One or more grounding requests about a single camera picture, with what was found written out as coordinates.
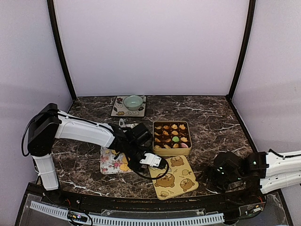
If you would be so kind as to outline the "gold cookie tin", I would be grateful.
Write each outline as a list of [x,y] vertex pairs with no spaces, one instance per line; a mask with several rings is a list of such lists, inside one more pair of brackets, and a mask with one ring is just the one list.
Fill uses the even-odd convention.
[[[179,142],[173,142],[173,137],[179,137]],[[186,143],[189,148],[182,148],[181,143]],[[186,121],[155,121],[153,122],[153,142],[154,153],[160,156],[188,156],[192,149],[189,125]]]

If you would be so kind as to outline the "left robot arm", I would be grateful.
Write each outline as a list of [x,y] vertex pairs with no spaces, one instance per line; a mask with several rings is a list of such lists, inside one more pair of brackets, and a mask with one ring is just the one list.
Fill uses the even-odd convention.
[[52,158],[56,139],[72,139],[92,143],[123,153],[128,167],[139,173],[145,166],[158,166],[160,158],[144,144],[152,135],[144,124],[121,127],[112,123],[98,123],[74,117],[60,111],[54,103],[48,104],[27,124],[21,150],[33,158],[48,198],[56,205],[66,202],[66,194],[59,189],[59,181]]

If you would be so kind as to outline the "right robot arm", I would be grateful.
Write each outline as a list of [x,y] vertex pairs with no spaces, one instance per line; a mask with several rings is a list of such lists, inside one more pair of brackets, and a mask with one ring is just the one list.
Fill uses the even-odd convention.
[[220,193],[245,189],[240,193],[240,200],[250,204],[258,197],[258,190],[267,194],[301,182],[301,152],[277,153],[269,149],[245,158],[233,152],[221,152],[199,178]]

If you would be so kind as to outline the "bear printed tin lid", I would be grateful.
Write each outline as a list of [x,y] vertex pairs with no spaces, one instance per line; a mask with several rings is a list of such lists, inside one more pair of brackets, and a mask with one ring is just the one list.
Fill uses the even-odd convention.
[[153,180],[153,185],[157,198],[166,200],[187,192],[194,191],[198,188],[196,176],[184,155],[174,156],[167,159],[169,170],[162,178],[164,169],[149,167],[149,172]]

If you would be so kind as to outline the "green sandwich cookie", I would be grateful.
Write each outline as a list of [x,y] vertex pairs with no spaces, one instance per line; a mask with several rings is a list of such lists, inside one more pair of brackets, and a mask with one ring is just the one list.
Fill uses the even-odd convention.
[[173,142],[176,142],[176,143],[179,142],[179,137],[177,137],[177,136],[173,137],[173,138],[172,138],[172,141],[173,141]]

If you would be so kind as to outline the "pink round sandwich cookie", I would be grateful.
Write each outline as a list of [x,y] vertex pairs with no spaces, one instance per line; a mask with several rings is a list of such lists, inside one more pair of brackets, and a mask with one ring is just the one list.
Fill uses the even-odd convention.
[[186,143],[181,143],[182,148],[189,148],[189,146]]

